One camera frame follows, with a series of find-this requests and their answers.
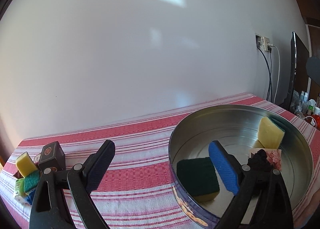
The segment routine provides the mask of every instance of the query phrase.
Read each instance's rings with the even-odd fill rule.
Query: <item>black crumpled object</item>
[[[267,154],[264,150],[259,150],[253,158],[249,158],[247,165],[256,171],[270,172],[274,169],[273,165],[267,161]]]

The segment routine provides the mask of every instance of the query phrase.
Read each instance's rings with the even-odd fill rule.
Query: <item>metal container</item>
[[[214,228],[233,198],[217,173],[220,193],[212,201],[197,203],[183,188],[176,176],[177,162],[183,159],[208,157],[208,145],[218,140],[240,164],[246,164],[249,150],[257,143],[258,126],[268,116],[285,136],[280,145],[285,185],[294,209],[302,200],[311,181],[313,160],[308,142],[288,120],[268,110],[244,105],[220,105],[196,111],[184,118],[174,129],[169,142],[172,189],[184,213],[203,228]],[[250,222],[257,198],[252,198],[243,224]]]

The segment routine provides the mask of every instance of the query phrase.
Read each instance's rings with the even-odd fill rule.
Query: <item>black box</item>
[[[46,168],[53,171],[66,169],[65,154],[58,141],[43,146],[38,166],[42,171]]]

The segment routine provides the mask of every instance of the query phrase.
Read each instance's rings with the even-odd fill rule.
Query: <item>white cable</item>
[[[267,44],[268,46],[270,47],[275,47],[278,51],[278,58],[279,58],[279,66],[278,66],[278,81],[277,81],[277,88],[276,88],[276,92],[275,92],[275,96],[273,97],[273,102],[276,101],[276,96],[277,96],[277,92],[278,92],[278,86],[279,86],[279,79],[280,79],[280,52],[279,52],[279,49],[277,46],[271,44],[271,43],[268,43]]]
[[[308,118],[308,117],[312,118],[313,121],[315,121],[315,128],[317,129],[317,122],[316,122],[316,120],[315,120],[312,116],[307,116],[307,117],[305,117],[305,118],[303,118],[303,119],[306,119],[306,118]]]

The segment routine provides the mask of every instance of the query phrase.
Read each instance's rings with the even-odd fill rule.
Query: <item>striped tablecloth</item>
[[[67,168],[83,163],[106,139],[116,145],[116,155],[97,191],[91,197],[111,228],[197,228],[179,208],[171,189],[168,163],[169,137],[180,120],[201,108],[220,104],[252,105],[275,112],[291,121],[306,137],[312,150],[314,174],[308,192],[293,211],[294,218],[309,203],[320,187],[320,131],[288,111],[252,94],[243,93],[193,106],[174,109],[105,127],[22,141],[0,173],[0,195],[22,228],[28,228],[31,206],[17,203],[13,197],[15,160],[28,151],[33,158],[44,145],[59,141],[66,154]],[[68,206],[77,228],[84,228],[65,190]]]

